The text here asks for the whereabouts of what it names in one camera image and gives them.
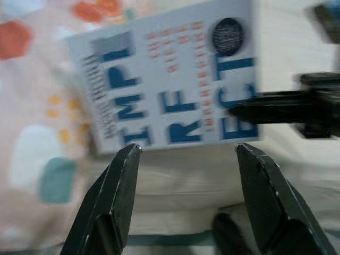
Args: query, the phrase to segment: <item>fabric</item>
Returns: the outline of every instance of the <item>fabric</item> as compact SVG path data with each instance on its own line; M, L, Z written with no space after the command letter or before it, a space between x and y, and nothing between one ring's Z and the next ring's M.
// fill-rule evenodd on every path
M65 39L137 18L134 4L0 0L0 251L67 237L93 164Z

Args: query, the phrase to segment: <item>blue letter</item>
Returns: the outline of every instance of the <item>blue letter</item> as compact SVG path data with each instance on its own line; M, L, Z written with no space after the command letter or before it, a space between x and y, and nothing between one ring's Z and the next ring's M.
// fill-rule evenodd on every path
M130 52L127 49L121 50L119 52L109 52L104 54L101 59L103 62L117 60L119 58L129 57L131 56Z
M177 97L177 103L174 105L167 104L167 92L162 92L159 94L160 103L162 108L162 113L176 113L176 112L187 112L196 110L196 103L183 103L183 94L182 91L173 92L174 97Z
M247 90L249 92L250 98L255 97L255 87L252 84L247 84L247 85L248 85ZM225 94L227 94L226 88L220 88L217 93L218 103L225 109L232 108L238 105L239 103L241 103L242 101L244 101L244 100L223 101L222 98L224 97Z
M196 121L188 126L182 126L181 124L174 123L168 127L170 143L176 142L199 142L201 140L200 135L188 135L195 129L200 127L199 121Z
M99 38L92 41L96 55L103 62L114 61L133 55L133 43L130 32L120 33L108 38Z
M124 72L118 67L111 67L108 70L108 78L111 89L136 86L138 84L138 79L136 78L126 80Z
M253 58L243 58L239 60L226 61L226 62L221 62L221 63L218 60L219 60L219 55L216 54L215 55L215 64L216 64L215 81L221 80L221 72L223 71L254 66Z
M236 139L236 138L245 138L245 137L257 137L258 129L256 125L252 125L250 130L242 130L241 121L237 120L237 130L236 131L227 131L228 127L228 119L221 118L220 119L220 128L221 128L221 140L228 139Z
M141 133L127 134L126 128L122 129L120 133L124 144L128 145L132 140L146 140L146 144L151 145L153 142L149 134L149 127L145 126L144 128L142 128L142 130L143 131Z
M115 98L116 106L123 106L124 109L117 113L119 120L133 120L136 118L144 118L144 112L131 113L135 109L135 105L131 105L132 102L138 102L141 100L141 95L133 95L126 97Z

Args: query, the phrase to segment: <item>light blue book cover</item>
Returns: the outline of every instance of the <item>light blue book cover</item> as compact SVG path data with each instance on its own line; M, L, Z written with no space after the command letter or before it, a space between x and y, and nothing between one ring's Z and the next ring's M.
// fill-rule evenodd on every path
M216 0L69 39L99 153L254 140L251 0Z

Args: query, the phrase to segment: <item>orange spot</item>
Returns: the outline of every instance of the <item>orange spot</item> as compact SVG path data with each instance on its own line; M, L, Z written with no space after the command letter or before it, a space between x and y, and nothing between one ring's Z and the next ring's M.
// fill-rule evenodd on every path
M168 56L168 55L171 55L171 54L174 54L174 50L173 49L167 49L165 52L164 52L164 55L165 56Z
M203 102L203 106L209 106L209 105L211 105L211 100L205 100Z
M186 44L190 40L190 37L189 36L179 36L178 39L180 41L179 42L180 44Z
M58 118L59 117L59 112L57 112L56 110L48 110L47 111L47 116L50 118Z
M200 87L205 87L205 86L209 85L209 83L207 81L200 81L199 84L200 84L199 85Z
M213 118L208 118L205 120L205 125L206 126L212 126L214 124L214 119Z
M70 133L67 129L62 129L59 131L59 136L60 136L60 141L63 144L70 143L71 141L71 136Z
M197 68L203 68L206 67L208 65L207 61L200 61L196 64Z
M202 52L202 53L196 54L196 57L203 57L203 56L205 56L206 54L207 54L206 52Z
M201 97L208 97L208 96L210 96L210 90L207 89L207 90L201 91L200 96Z
M155 54L155 55L151 55L151 58L158 58L158 57L160 57L160 56L161 56L161 54L158 53L158 54Z
M161 36L168 36L171 34L171 29L165 29L161 32Z
M203 45L196 46L195 49L201 49L201 48L204 48L204 47L205 47L205 45L203 44Z
M57 95L52 95L48 97L48 101L52 104L52 105L58 105L60 104L60 97Z
M103 15L99 12L93 4L80 2L71 7L71 11L74 16L78 19L87 21L87 22L95 22L99 23L103 19Z
M149 46L149 50L157 50L157 49L159 49L159 46L158 46L157 42L149 44L148 46Z
M81 104L80 104L80 101L78 100L78 99L71 99L70 101L69 101L69 108L71 109L71 110L77 110L77 109L80 109L80 106L81 106Z
M198 73L198 78L204 78L208 76L208 72L199 72Z
M179 68L178 65L171 65L168 67L168 72L169 73L176 72L178 68Z
M191 24L191 29L198 30L203 28L204 24L202 21L194 22Z
M175 61L176 59L177 59L176 57L169 58L169 59L167 59L165 62L166 62L166 63L169 63L169 62Z
M179 32L185 32L185 31L187 31L187 29L188 29L188 27L186 26L186 25L183 25L183 26L181 26L181 27L179 27L178 29L177 29L177 32L179 33Z
M174 40L165 41L165 42L164 42L164 45L169 45L169 44L171 44L173 41L174 41Z
M9 60L25 55L33 39L31 30L17 21L0 25L0 59Z
M195 41L203 41L204 40L204 34L203 33L199 33L197 35L195 35Z
M123 5L120 0L97 0L96 6L108 17L116 17L123 13Z
M156 38L156 34L152 32L152 33L147 34L146 37L148 40L152 40Z
M89 131L89 129L90 129L89 124L84 123L84 124L80 125L80 127L78 128L78 132L79 133L85 133L85 132Z

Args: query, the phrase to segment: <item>colorful polka dot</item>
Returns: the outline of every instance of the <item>colorful polka dot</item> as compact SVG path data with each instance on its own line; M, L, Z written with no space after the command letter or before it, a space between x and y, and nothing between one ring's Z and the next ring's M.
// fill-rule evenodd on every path
M60 142L67 144L71 142L71 135L67 129L62 129L59 131Z
M121 0L97 0L98 7L105 16L116 17L122 15L123 6Z
M61 100L58 95L52 95L48 97L48 102L50 102L52 105L59 105Z
M84 123L84 124L80 125L80 127L78 128L78 132L79 133L85 133L85 132L88 132L89 129L90 129L89 124Z
M80 104L80 101L78 99L72 99L69 101L69 108L71 110L78 110L80 109L81 107L81 104Z
M67 158L53 158L44 168L40 181L40 198L44 203L67 203L71 200L76 173L75 162Z
M0 24L0 60L24 56L33 39L33 33L18 21Z
M76 16L78 19L87 22L100 23L103 19L103 15L93 4L80 2L74 5L71 8L71 11L73 15Z
M43 125L25 127L17 139L8 169L10 187L37 193L45 165L56 157L64 157L64 154L53 129Z
M58 118L59 112L53 109L47 110L47 116L50 118Z

